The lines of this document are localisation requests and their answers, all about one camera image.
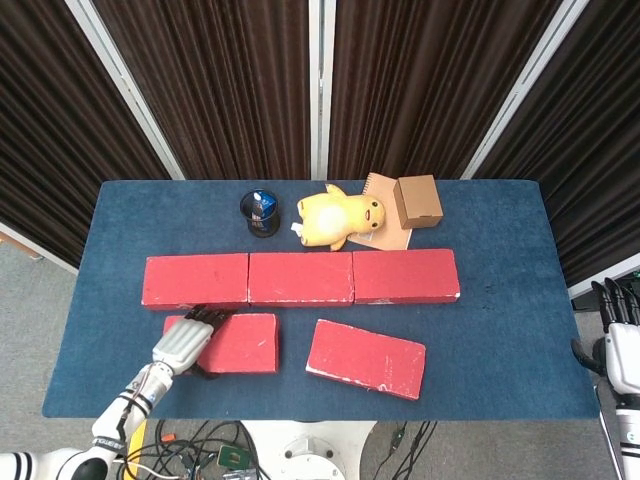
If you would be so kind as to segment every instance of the blue felt surface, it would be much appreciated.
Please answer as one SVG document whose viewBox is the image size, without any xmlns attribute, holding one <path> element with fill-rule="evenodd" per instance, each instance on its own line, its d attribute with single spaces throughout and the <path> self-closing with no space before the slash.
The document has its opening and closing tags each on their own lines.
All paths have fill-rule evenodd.
<svg viewBox="0 0 640 480">
<path fill-rule="evenodd" d="M 358 193 L 361 181 L 336 182 Z M 254 187 L 279 196 L 282 226 L 257 239 L 239 213 Z M 289 230 L 298 199 L 323 189 L 304 181 L 129 181 L 102 187 L 46 416 L 96 417 L 151 359 L 164 312 L 140 306 L 150 255 L 302 251 Z M 439 181 L 445 217 L 414 230 L 411 248 L 456 255 L 460 300 L 449 305 L 268 309 L 281 319 L 278 375 L 177 378 L 154 412 L 168 418 L 489 420 L 595 417 L 587 373 L 538 185 Z M 346 249 L 360 248 L 347 243 Z M 369 392 L 306 374 L 316 319 L 423 342 L 420 400 Z"/>
</svg>

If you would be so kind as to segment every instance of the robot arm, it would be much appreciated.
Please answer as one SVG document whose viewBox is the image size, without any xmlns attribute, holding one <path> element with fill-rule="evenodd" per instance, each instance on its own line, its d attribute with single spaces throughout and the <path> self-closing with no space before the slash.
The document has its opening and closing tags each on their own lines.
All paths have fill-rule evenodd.
<svg viewBox="0 0 640 480">
<path fill-rule="evenodd" d="M 640 299 L 610 278 L 591 284 L 598 294 L 604 338 L 586 355 L 580 342 L 571 348 L 580 364 L 606 376 L 616 400 L 620 453 L 627 480 L 640 479 Z"/>
<path fill-rule="evenodd" d="M 16 480 L 104 480 L 111 464 L 126 455 L 127 440 L 173 384 L 190 369 L 230 312 L 194 308 L 176 322 L 153 348 L 145 365 L 93 424 L 93 446 L 81 452 L 65 448 L 44 455 L 0 455 L 2 478 Z"/>
</svg>

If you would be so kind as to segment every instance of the red brick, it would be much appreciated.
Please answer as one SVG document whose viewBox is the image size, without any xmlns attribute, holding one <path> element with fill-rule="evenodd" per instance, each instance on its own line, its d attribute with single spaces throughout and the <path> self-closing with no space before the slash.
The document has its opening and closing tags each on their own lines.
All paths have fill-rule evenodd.
<svg viewBox="0 0 640 480">
<path fill-rule="evenodd" d="M 167 317 L 164 332 L 181 318 Z M 276 373 L 278 319 L 271 313 L 231 316 L 202 351 L 198 365 L 210 373 Z"/>
<path fill-rule="evenodd" d="M 142 305 L 189 309 L 201 303 L 225 308 L 247 304 L 249 254 L 149 257 Z"/>
<path fill-rule="evenodd" d="M 452 250 L 353 252 L 355 303 L 452 303 L 460 297 Z"/>
<path fill-rule="evenodd" d="M 332 307 L 353 303 L 350 252 L 252 253 L 249 303 L 272 307 Z"/>
<path fill-rule="evenodd" d="M 307 372 L 417 400 L 426 363 L 420 343 L 318 320 Z"/>
</svg>

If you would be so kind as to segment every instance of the curtain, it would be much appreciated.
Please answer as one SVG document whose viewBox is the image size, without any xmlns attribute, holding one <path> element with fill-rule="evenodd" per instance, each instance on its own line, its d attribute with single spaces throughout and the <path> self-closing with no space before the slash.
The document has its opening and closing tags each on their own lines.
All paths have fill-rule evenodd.
<svg viewBox="0 0 640 480">
<path fill-rule="evenodd" d="M 559 0 L 338 2 L 330 178 L 458 178 Z"/>
<path fill-rule="evenodd" d="M 0 217 L 77 266 L 101 183 L 168 175 L 63 1 L 0 25 Z"/>
<path fill-rule="evenodd" d="M 589 3 L 476 176 L 540 182 L 568 285 L 640 252 L 640 3 Z"/>
<path fill-rule="evenodd" d="M 307 0 L 96 0 L 188 178 L 308 178 Z"/>
</svg>

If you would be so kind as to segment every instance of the brown notepad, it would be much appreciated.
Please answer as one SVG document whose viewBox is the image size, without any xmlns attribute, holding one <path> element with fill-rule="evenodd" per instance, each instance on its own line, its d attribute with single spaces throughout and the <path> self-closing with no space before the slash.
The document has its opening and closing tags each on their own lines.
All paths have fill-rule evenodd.
<svg viewBox="0 0 640 480">
<path fill-rule="evenodd" d="M 378 250 L 406 250 L 411 239 L 411 230 L 403 230 L 396 208 L 393 188 L 396 180 L 378 173 L 370 173 L 362 193 L 376 197 L 384 205 L 385 221 L 378 230 L 370 233 L 353 233 L 348 240 Z"/>
</svg>

